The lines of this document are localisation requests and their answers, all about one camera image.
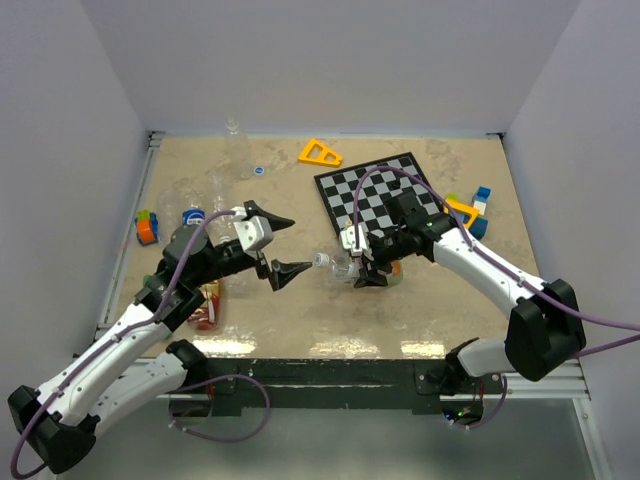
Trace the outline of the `clear slim bottle white cap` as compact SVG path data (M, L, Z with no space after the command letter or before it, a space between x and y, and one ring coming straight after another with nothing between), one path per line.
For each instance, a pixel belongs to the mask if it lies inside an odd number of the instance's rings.
M234 298L248 297L256 288L256 276L253 270L245 270L224 279L227 294Z

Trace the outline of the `white tea bottle cap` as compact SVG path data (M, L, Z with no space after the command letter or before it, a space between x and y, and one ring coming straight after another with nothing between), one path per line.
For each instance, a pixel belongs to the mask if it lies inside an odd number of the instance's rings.
M328 267L331 264L331 257L326 253L316 253L313 264L317 267Z

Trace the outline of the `grapefruit tea bottle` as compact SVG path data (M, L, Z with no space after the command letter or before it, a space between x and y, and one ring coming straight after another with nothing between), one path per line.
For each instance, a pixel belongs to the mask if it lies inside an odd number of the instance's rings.
M327 272L333 284L349 285L353 288L391 287L399 284L404 276L400 261L393 261L387 272L369 268L359 259L350 257L346 252L329 254L331 264L328 267L317 267Z

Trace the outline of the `clear Pocari bottle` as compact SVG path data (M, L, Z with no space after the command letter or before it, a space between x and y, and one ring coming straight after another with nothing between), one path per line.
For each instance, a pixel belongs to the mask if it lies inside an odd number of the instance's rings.
M254 161L248 136L235 117L227 118L225 128L226 152L231 165L240 179L249 179L254 175Z

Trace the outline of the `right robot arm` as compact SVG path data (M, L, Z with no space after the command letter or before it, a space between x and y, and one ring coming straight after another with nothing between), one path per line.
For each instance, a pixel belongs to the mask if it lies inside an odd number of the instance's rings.
M377 267L416 255L463 278L489 299L508 321L504 338L472 339L448 353L445 379L459 393L481 376L518 373L539 381L586 346L574 289L547 282L506 262L470 237L451 212L429 213L416 195L389 199L392 224L368 237Z

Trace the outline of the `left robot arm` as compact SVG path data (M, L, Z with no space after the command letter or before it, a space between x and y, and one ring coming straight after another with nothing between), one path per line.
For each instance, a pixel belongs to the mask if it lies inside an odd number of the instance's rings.
M204 302L203 285L253 269L275 291L310 268L308 262L267 261L262 250L294 220L255 202L178 227L156 272L116 323L58 375L37 388L20 386L8 399L20 434L10 463L30 446L55 474L77 465L116 422L164 393L196 392L212 383L207 357L187 340L172 342L143 370L133 364L175 332Z

